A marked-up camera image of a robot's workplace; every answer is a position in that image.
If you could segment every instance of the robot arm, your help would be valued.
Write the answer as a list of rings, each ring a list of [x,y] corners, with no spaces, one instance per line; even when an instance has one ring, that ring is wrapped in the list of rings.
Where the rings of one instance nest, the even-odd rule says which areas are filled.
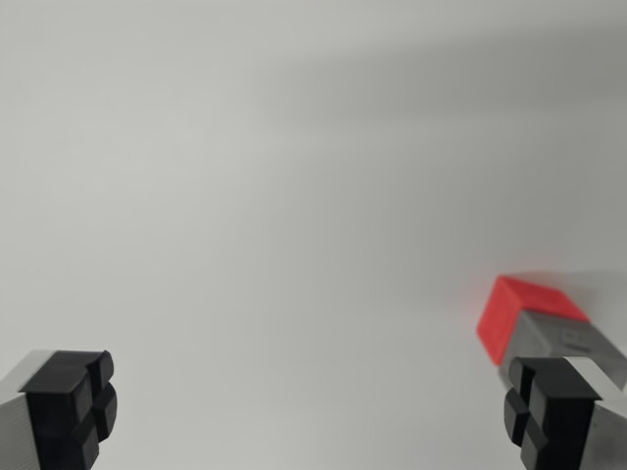
[[[500,277],[477,331],[527,470],[627,468],[627,358],[562,292]]]
[[[118,410],[111,355],[34,351],[0,382],[0,470],[88,470]]]

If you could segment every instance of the gray plastic part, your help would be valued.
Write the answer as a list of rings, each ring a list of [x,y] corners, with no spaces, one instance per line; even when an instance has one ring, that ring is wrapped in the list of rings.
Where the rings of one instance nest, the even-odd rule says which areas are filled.
[[[627,399],[597,401],[579,470],[627,468]]]
[[[0,381],[0,470],[40,470],[22,385],[54,352],[33,351]]]
[[[499,372],[509,388],[509,364],[515,357],[583,356],[592,359],[623,389],[627,383],[627,357],[594,325],[535,311],[521,311],[509,339]]]

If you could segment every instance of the white background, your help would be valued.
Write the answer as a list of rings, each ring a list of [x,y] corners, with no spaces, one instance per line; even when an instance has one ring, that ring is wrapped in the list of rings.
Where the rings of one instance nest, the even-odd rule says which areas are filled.
[[[0,0],[0,371],[112,352],[99,470],[519,469],[502,272],[627,343],[627,4]]]

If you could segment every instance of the red block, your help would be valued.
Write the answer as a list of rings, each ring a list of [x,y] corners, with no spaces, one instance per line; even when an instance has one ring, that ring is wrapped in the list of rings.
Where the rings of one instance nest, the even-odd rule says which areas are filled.
[[[477,326],[483,346],[497,365],[503,360],[516,317],[522,310],[590,322],[586,314],[561,291],[499,276]]]

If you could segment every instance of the black gripper pad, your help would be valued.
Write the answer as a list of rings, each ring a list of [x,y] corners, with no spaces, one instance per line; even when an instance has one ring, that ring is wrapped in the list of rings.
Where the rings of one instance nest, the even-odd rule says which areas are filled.
[[[527,470],[578,470],[601,397],[563,357],[517,357],[509,380],[506,430]]]
[[[111,354],[55,352],[21,389],[41,470],[89,470],[116,422]]]

